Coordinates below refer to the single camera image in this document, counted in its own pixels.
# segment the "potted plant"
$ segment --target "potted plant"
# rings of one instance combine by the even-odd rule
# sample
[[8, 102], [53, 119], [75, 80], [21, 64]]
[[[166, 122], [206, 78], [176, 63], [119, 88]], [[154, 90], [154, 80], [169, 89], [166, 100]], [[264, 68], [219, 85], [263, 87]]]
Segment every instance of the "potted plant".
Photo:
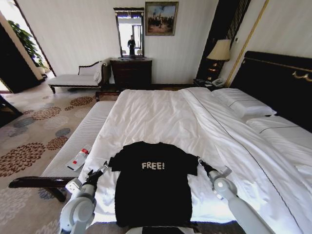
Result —
[[40, 54], [38, 54], [35, 44], [30, 40], [30, 38], [32, 38], [33, 36], [27, 33], [25, 30], [21, 29], [18, 23], [14, 23], [11, 20], [8, 20], [8, 22], [13, 28], [16, 36], [18, 36], [19, 40], [21, 41], [22, 45], [24, 46], [25, 50], [29, 54], [36, 67], [38, 67], [40, 73], [44, 74], [44, 69], [46, 67], [43, 65], [42, 57], [40, 56]]

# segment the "small bottle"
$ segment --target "small bottle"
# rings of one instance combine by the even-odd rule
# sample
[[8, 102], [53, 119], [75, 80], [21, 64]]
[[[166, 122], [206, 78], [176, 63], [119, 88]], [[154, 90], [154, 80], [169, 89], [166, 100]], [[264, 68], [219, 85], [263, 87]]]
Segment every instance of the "small bottle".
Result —
[[76, 155], [75, 160], [73, 161], [73, 164], [82, 165], [87, 159], [88, 154], [91, 151], [92, 146], [91, 145], [85, 145], [82, 150]]

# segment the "white pillow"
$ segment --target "white pillow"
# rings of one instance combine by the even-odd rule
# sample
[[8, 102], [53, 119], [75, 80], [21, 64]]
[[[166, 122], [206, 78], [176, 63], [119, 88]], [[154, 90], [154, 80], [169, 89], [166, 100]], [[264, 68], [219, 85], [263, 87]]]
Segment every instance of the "white pillow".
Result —
[[276, 111], [239, 89], [218, 89], [213, 95], [230, 107], [240, 118], [275, 115]]
[[97, 64], [97, 69], [96, 69], [96, 72], [94, 73], [94, 76], [93, 76], [93, 80], [96, 81], [97, 83], [99, 83], [101, 81], [101, 78], [102, 78], [102, 64], [103, 64], [102, 61], [100, 61]]
[[312, 185], [312, 133], [280, 117], [262, 117], [246, 122], [265, 138]]

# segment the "bench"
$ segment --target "bench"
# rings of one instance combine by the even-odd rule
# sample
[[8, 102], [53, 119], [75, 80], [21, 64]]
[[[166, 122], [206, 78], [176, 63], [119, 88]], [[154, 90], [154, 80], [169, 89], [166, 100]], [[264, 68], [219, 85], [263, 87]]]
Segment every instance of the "bench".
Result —
[[114, 103], [115, 101], [97, 102], [41, 176], [16, 178], [9, 184], [9, 188], [45, 188], [59, 201], [64, 202], [66, 197], [59, 189], [78, 177], [82, 169], [80, 167], [74, 172], [65, 166], [66, 163], [75, 157], [83, 146], [93, 145]]
[[109, 59], [106, 59], [88, 66], [79, 66], [78, 75], [65, 74], [54, 77], [48, 81], [48, 85], [54, 94], [55, 87], [99, 88], [103, 90], [110, 77], [111, 65]]

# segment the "patterned carpet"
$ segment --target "patterned carpet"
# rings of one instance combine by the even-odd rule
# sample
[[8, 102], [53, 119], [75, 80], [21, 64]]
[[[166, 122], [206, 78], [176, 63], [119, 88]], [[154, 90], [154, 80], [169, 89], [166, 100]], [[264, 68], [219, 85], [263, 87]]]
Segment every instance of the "patterned carpet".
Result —
[[[23, 115], [0, 128], [0, 233], [56, 234], [65, 203], [44, 189], [9, 189], [21, 176], [39, 176], [95, 104], [95, 90], [56, 88], [44, 82], [19, 94], [2, 95]], [[101, 96], [116, 100], [117, 96]], [[198, 225], [203, 234], [243, 233], [237, 223]], [[115, 223], [96, 224], [86, 233], [124, 234]]]

